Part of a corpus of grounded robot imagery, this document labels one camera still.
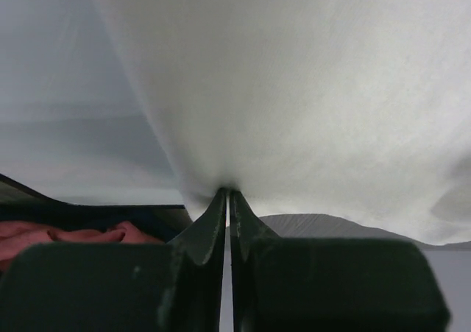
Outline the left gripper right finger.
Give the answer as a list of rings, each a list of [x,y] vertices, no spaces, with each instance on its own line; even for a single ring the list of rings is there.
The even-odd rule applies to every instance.
[[[232,258],[247,258],[255,240],[280,238],[255,215],[240,191],[229,193],[229,216]]]

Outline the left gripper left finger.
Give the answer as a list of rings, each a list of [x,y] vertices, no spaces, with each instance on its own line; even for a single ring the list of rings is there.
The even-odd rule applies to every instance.
[[[205,212],[169,244],[181,249],[197,266],[221,266],[224,260],[226,213],[227,191],[220,188]]]

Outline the white t shirt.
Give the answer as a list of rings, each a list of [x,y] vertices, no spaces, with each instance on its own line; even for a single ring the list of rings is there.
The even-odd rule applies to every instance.
[[[470,240],[470,0],[1,0],[1,173]]]

